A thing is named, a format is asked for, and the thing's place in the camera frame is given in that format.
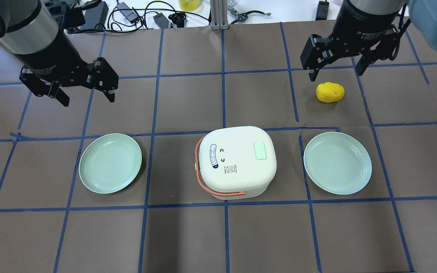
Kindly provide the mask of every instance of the green button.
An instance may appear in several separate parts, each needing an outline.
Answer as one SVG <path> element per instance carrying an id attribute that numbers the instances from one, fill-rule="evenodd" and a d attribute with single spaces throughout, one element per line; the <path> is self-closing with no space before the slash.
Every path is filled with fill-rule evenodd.
<path id="1" fill-rule="evenodd" d="M 254 143 L 255 159 L 262 160 L 266 159 L 266 148 L 264 147 L 264 142 Z"/>

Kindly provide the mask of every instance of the yellow potato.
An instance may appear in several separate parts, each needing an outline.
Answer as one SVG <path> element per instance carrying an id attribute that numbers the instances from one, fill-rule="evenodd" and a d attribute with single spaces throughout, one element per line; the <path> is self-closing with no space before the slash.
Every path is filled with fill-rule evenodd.
<path id="1" fill-rule="evenodd" d="M 316 97 L 321 102 L 338 102 L 345 95 L 345 88 L 338 83 L 321 83 L 316 87 Z"/>

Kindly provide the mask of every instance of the metal stand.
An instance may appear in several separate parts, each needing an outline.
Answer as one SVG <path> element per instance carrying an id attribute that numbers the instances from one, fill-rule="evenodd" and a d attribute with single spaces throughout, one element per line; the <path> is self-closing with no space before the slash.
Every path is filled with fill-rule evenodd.
<path id="1" fill-rule="evenodd" d="M 226 0 L 210 0 L 212 30 L 229 29 Z"/>

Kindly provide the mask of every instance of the plate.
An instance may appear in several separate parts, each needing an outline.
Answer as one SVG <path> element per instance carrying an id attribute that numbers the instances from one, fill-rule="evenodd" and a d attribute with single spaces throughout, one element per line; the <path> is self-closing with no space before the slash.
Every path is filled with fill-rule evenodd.
<path id="1" fill-rule="evenodd" d="M 94 140 L 82 154 L 80 180 L 97 193 L 122 190 L 136 178 L 142 154 L 138 143 L 128 135 L 111 133 Z"/>
<path id="2" fill-rule="evenodd" d="M 318 187 L 334 194 L 362 190 L 372 175 L 372 161 L 355 138 L 326 132 L 314 137 L 305 148 L 305 169 Z"/>

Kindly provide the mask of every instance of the robotic arm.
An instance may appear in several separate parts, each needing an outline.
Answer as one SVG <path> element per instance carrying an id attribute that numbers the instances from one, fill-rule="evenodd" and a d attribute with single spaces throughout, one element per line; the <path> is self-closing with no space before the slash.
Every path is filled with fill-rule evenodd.
<path id="1" fill-rule="evenodd" d="M 343 57 L 362 55 L 355 69 L 362 75 L 377 60 L 393 60 L 410 21 L 431 48 L 437 50 L 437 0 L 344 0 L 333 31 L 327 38 L 313 34 L 301 54 L 301 64 L 312 82 L 319 70 Z M 409 4 L 411 18 L 397 29 L 395 17 Z"/>
<path id="2" fill-rule="evenodd" d="M 57 24 L 50 14 L 52 8 L 59 14 L 68 6 L 0 0 L 0 43 L 24 64 L 19 79 L 35 96 L 55 98 L 66 107 L 69 98 L 61 90 L 66 86 L 95 88 L 114 102 L 119 76 L 103 57 L 90 64 L 81 59 L 63 32 L 64 23 Z"/>

